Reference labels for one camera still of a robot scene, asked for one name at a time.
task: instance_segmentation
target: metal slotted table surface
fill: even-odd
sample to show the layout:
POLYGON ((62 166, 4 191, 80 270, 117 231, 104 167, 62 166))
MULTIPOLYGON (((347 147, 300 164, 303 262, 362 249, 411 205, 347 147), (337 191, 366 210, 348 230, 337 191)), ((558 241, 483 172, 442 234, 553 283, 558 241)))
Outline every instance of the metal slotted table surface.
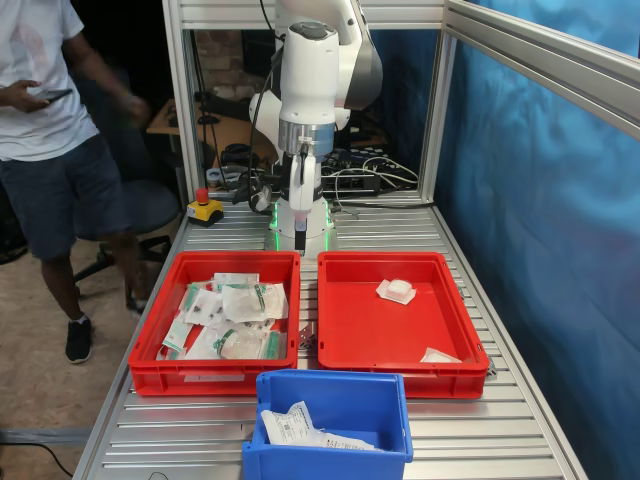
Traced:
MULTIPOLYGON (((375 201, 407 203, 419 198, 397 193, 375 201)), ((445 255, 480 340, 498 370, 487 380, 479 400, 407 402, 415 454, 404 478, 586 478, 438 210, 347 210, 357 210, 359 216, 336 215, 341 250, 427 250, 445 255)), ((261 250, 268 222, 244 205, 225 205, 225 219, 211 229, 183 223, 171 258, 180 251, 261 250)), ((315 330, 315 260, 302 262, 301 286, 300 328, 315 330)), ((164 478, 153 476, 154 472, 169 480, 241 479, 241 442, 253 431, 255 398, 140 397, 132 389, 126 361, 127 357, 74 479, 164 478)), ((301 350, 299 368, 315 366, 316 353, 301 350)))

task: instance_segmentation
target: brick wall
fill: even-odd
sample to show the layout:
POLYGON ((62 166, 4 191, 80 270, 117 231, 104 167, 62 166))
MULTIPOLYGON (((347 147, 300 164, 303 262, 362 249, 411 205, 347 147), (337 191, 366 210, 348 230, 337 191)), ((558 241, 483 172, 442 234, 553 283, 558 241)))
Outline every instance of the brick wall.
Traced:
POLYGON ((198 31, 196 43, 208 91, 233 100, 250 98, 260 91, 264 78, 242 69, 242 36, 239 30, 198 31))

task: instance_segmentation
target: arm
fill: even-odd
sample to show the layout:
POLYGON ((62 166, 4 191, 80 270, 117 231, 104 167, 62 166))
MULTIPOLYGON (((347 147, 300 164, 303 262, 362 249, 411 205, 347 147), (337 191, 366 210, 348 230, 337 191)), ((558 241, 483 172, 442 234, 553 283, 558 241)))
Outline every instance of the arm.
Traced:
POLYGON ((31 113, 49 105, 47 100, 38 100, 27 92, 28 87, 40 85, 33 80, 18 80, 6 88, 0 88, 0 107, 13 107, 31 113))
POLYGON ((62 49, 73 68, 81 71, 105 92, 112 95, 135 121, 142 123, 148 119, 149 108, 144 100, 129 92, 129 89, 115 76, 100 54, 91 48, 82 33, 65 40, 62 49))

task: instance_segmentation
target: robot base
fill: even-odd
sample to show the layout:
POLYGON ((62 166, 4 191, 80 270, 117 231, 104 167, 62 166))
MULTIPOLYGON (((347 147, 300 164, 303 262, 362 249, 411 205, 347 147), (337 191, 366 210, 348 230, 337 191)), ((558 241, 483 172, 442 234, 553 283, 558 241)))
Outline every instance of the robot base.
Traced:
MULTIPOLYGON (((265 238, 265 250, 295 250, 295 217, 289 202, 279 199, 273 208, 273 217, 265 238)), ((304 258, 316 258, 319 253, 338 249, 335 224, 324 198, 313 203, 307 217, 307 243, 304 258)))

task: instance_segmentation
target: navy shorts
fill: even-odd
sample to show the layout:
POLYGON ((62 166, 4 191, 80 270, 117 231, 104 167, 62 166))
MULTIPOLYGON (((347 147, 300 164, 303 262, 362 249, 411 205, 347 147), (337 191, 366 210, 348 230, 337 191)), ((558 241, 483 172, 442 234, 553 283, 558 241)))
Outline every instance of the navy shorts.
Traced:
POLYGON ((101 135, 49 160, 0 161, 0 180, 33 255, 41 260, 69 254, 76 210, 82 212, 83 231, 96 239, 131 227, 120 172, 101 135))

